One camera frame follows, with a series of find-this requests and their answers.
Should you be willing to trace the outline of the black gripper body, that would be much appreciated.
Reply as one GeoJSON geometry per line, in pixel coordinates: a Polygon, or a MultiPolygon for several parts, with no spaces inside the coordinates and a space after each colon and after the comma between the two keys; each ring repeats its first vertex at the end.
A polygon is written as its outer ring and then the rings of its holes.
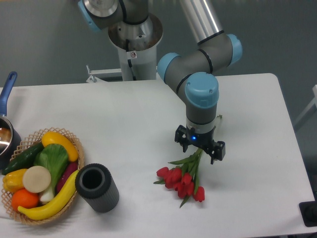
{"type": "Polygon", "coordinates": [[[215,141],[213,139],[215,127],[206,133],[197,133],[192,127],[186,128],[185,141],[183,142],[183,152],[186,152],[189,145],[194,145],[197,148],[201,148],[205,152],[212,152],[215,141]]]}

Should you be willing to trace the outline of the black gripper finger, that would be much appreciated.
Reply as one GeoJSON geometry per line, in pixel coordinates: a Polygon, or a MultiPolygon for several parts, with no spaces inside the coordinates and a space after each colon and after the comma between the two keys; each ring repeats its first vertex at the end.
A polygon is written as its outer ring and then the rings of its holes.
{"type": "Polygon", "coordinates": [[[181,145],[183,152],[186,152],[188,149],[188,139],[186,132],[186,128],[182,125],[179,125],[179,127],[175,131],[174,141],[181,145]]]}
{"type": "Polygon", "coordinates": [[[211,158],[211,165],[215,161],[222,161],[225,156],[225,142],[223,141],[212,141],[211,146],[208,148],[208,155],[211,158]]]}

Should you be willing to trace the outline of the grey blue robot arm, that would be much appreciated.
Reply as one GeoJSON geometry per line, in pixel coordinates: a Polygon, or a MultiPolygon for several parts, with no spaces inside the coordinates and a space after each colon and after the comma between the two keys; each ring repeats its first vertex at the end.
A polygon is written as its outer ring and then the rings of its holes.
{"type": "Polygon", "coordinates": [[[214,72],[228,67],[242,56],[240,40],[225,34],[208,0],[180,3],[198,49],[188,56],[168,53],[157,59],[162,39],[160,20],[149,12],[146,0],[81,0],[80,11],[94,31],[108,30],[117,48],[124,81],[154,80],[159,76],[184,102],[186,125],[179,126],[175,141],[184,150],[194,145],[212,161],[225,156],[225,143],[215,141],[215,117],[219,99],[214,72]]]}

